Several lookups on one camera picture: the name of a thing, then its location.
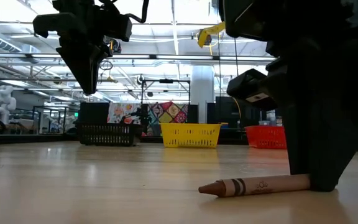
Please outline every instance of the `ceiling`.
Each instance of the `ceiling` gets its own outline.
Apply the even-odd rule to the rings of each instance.
[[[133,13],[141,15],[143,0],[118,0],[115,5],[122,14]],[[113,65],[112,69],[99,70],[99,77],[104,80],[98,84],[95,100],[133,101],[138,102],[140,87],[136,80],[142,74],[147,79],[171,78],[190,80],[193,66],[213,66],[215,70],[216,94],[225,94],[227,83],[230,79],[256,68],[267,74],[265,65],[272,60],[265,52],[266,44],[250,39],[233,39],[226,33],[221,33],[221,39],[214,37],[212,47],[202,49],[196,42],[196,36],[200,29],[211,27],[220,22],[220,18],[211,6],[215,2],[211,0],[151,0],[145,24],[135,21],[132,28],[132,36],[129,42],[121,42],[123,55],[147,54],[147,55],[185,55],[186,60],[152,60],[129,57],[127,59],[108,60],[107,65]],[[57,13],[52,7],[52,0],[0,0],[0,38],[12,45],[25,49],[24,46],[33,46],[37,51],[33,53],[56,54],[55,48],[59,47],[58,35],[51,33],[50,37],[35,37],[32,20],[39,14]],[[261,57],[261,60],[243,60],[236,63],[235,60],[192,60],[193,55],[220,55],[238,57]],[[92,97],[84,96],[77,82],[49,82],[54,78],[73,80],[70,70],[64,66],[61,58],[40,58],[37,64],[30,63],[20,58],[0,57],[0,79],[16,79],[22,81],[10,81],[16,88],[33,88],[45,94],[45,99],[52,101],[91,100]],[[107,81],[111,77],[118,81]],[[150,91],[169,90],[158,93],[156,100],[187,100],[187,86],[179,84],[155,83],[149,87]]]

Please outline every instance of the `wooden table surface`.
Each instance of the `wooden table surface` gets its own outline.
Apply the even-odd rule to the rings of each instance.
[[[287,152],[78,142],[0,146],[0,223],[358,223],[358,153],[331,193],[216,198],[217,179],[288,173]]]

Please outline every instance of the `brown crayon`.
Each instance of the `brown crayon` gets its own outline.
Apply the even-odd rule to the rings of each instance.
[[[236,197],[309,189],[309,175],[300,174],[218,180],[199,187],[198,192],[218,197]]]

